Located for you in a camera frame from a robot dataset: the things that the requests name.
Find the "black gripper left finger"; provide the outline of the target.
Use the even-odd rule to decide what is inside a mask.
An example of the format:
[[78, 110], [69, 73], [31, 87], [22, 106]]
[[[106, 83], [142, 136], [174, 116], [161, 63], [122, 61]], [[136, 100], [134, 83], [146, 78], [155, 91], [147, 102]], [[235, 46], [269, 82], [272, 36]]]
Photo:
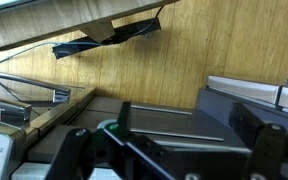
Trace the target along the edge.
[[109, 141], [109, 164], [126, 180], [175, 180], [162, 164], [167, 150], [148, 137], [137, 136], [129, 130], [131, 103], [123, 102], [117, 121], [104, 126]]

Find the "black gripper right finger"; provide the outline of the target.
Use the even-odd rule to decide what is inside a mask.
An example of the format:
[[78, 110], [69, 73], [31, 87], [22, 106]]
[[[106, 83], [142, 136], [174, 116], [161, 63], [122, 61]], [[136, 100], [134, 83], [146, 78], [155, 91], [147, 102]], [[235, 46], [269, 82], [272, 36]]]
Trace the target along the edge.
[[244, 174], [249, 180], [277, 180], [284, 157], [286, 129], [265, 124], [241, 103], [234, 103], [229, 126], [251, 150]]

